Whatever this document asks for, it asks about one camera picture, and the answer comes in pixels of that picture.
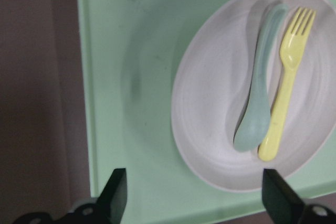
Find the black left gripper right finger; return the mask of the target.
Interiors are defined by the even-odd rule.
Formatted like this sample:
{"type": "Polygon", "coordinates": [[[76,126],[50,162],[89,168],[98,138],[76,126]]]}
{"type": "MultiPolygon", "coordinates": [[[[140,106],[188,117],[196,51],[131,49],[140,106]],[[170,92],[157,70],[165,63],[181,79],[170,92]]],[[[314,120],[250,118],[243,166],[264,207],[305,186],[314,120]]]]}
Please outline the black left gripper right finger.
{"type": "Polygon", "coordinates": [[[304,201],[275,169],[264,169],[262,203],[274,223],[298,223],[304,201]]]}

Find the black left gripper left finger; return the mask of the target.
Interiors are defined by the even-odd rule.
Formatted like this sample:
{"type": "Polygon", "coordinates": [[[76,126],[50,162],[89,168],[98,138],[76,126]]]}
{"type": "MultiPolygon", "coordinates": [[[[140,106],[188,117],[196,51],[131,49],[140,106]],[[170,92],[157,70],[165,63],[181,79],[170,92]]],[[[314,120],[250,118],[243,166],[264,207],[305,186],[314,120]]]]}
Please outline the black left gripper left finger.
{"type": "Polygon", "coordinates": [[[127,200],[126,168],[116,168],[98,197],[97,205],[108,218],[109,223],[121,223],[127,200]]]}

